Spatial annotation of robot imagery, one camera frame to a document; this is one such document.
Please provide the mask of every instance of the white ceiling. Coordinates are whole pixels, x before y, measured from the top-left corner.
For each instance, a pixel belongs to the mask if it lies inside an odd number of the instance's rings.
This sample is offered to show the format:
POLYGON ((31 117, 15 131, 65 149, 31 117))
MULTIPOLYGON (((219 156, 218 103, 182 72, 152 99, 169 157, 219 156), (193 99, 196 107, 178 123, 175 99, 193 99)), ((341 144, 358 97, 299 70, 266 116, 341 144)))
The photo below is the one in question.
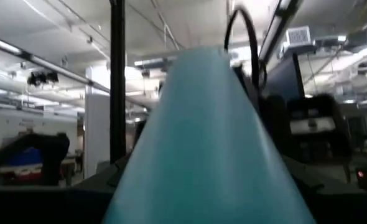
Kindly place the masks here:
MULTIPOLYGON (((223 43, 227 23, 226 0, 158 0, 158 2, 173 35, 183 48, 223 43)), ((257 37, 260 43, 276 2, 277 0, 235 1, 235 4, 243 3, 248 8, 258 31, 257 37)), ((363 9, 364 4, 359 0, 304 0, 290 26, 309 25, 313 35, 316 36, 346 34, 354 27, 367 22, 367 10, 362 18, 357 16, 363 9)), ((128 54, 146 56, 175 50, 168 38, 167 43, 164 43, 163 28, 150 0, 126 0, 128 54)), ((246 40, 245 33, 243 22, 238 20, 231 41, 246 40)), ((60 64, 61 59, 66 56, 68 69, 80 75, 84 75, 85 68, 90 65, 106 64, 109 55, 109 37, 108 0, 0 0, 0 39, 56 64, 60 64), (89 36, 93 37, 93 45, 87 43, 89 36)), ((329 54, 318 55, 317 59, 311 56, 310 62, 307 58, 301 58, 304 76, 311 74, 309 69, 306 70, 306 65, 309 67, 311 63, 312 68, 318 67, 329 57, 331 57, 329 54)), ((5 56, 0 52, 0 67, 4 71, 8 72, 20 62, 19 59, 5 56)), ((146 85, 149 92, 157 85, 157 79, 146 82, 150 83, 146 85)), ((61 77, 61 82, 54 89, 60 90, 63 87, 70 88, 77 85, 79 84, 68 82, 61 77)), ((38 91, 27 87, 24 82, 17 83, 10 80, 8 82, 0 80, 0 88, 18 93, 26 90, 38 91)), ((130 80, 126 88, 130 92, 143 91, 143 80, 130 80)), ((42 97, 61 101, 77 98, 77 94, 63 96, 60 91, 56 92, 42 97)), ((134 97, 139 101, 154 101, 151 97, 134 97)), ((74 103, 82 106, 83 100, 74 103)))

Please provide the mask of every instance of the blue object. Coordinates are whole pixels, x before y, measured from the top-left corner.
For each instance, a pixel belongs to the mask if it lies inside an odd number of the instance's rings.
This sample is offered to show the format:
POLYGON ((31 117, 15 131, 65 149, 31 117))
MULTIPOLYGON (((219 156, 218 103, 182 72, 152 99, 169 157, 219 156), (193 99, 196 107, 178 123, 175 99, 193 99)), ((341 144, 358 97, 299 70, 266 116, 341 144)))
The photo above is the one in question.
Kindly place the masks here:
POLYGON ((175 61, 104 223, 315 223, 218 49, 175 61))
POLYGON ((9 166, 25 166, 32 164, 41 164, 42 159, 40 151, 35 148, 30 148, 16 156, 7 162, 9 166))

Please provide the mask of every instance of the black metal frame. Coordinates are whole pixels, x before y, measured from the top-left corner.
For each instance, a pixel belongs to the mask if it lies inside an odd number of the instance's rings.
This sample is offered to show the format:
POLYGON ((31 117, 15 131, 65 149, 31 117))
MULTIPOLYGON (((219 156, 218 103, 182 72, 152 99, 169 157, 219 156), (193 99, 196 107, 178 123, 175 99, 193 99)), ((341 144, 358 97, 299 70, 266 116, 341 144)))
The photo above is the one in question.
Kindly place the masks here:
POLYGON ((110 0, 110 163, 126 154, 125 0, 110 0))

